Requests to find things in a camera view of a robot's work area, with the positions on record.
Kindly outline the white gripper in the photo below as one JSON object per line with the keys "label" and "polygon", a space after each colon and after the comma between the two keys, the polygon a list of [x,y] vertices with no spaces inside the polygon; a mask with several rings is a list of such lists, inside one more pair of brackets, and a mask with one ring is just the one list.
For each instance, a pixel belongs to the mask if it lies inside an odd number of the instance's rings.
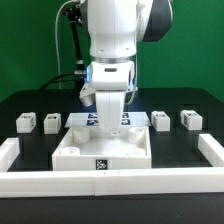
{"label": "white gripper", "polygon": [[114,64],[92,62],[88,67],[79,98],[86,107],[96,103],[98,124],[102,132],[118,136],[125,96],[134,75],[133,61]]}

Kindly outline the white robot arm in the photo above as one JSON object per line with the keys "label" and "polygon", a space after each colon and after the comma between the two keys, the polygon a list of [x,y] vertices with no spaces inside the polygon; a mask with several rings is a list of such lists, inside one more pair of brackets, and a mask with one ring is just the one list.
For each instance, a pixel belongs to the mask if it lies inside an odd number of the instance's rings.
{"label": "white robot arm", "polygon": [[90,37],[91,63],[80,97],[96,105],[100,130],[116,136],[125,95],[137,85],[137,43],[158,41],[168,32],[171,1],[81,0],[81,16]]}

